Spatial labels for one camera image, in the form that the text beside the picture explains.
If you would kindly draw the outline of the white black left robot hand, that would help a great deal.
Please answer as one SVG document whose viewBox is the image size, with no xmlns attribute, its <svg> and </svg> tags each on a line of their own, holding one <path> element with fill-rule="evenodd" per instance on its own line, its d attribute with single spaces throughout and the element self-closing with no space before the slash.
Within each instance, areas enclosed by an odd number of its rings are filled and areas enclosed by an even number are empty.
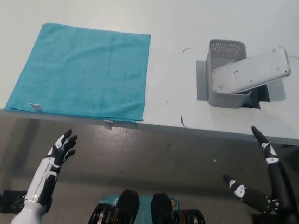
<svg viewBox="0 0 299 224">
<path fill-rule="evenodd" d="M 24 197 L 24 207 L 10 224 L 42 224 L 51 207 L 60 171 L 67 159 L 76 153 L 77 136 L 72 129 L 63 133 L 41 160 Z"/>
</svg>

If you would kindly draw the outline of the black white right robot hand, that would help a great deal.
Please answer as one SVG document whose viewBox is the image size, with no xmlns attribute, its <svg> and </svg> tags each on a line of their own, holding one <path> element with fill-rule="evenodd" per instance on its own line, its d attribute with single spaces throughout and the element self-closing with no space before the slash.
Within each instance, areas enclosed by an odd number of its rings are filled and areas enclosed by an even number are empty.
<svg viewBox="0 0 299 224">
<path fill-rule="evenodd" d="M 251 131 L 263 151 L 271 183 L 271 196 L 226 174 L 223 175 L 224 181 L 239 201 L 259 211 L 258 214 L 252 214 L 253 224 L 299 224 L 294 191 L 279 156 L 260 130 L 252 126 Z"/>
</svg>

